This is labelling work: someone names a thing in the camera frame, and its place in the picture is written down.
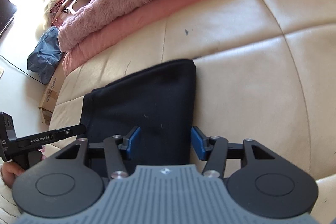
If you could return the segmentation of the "person's left hand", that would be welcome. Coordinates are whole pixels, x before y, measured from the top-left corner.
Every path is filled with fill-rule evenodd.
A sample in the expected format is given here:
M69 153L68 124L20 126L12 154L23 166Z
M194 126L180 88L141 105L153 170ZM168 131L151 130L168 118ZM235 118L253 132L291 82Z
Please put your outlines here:
M15 162L4 162L1 167L2 180L9 188L12 188L15 179L24 171L25 170Z

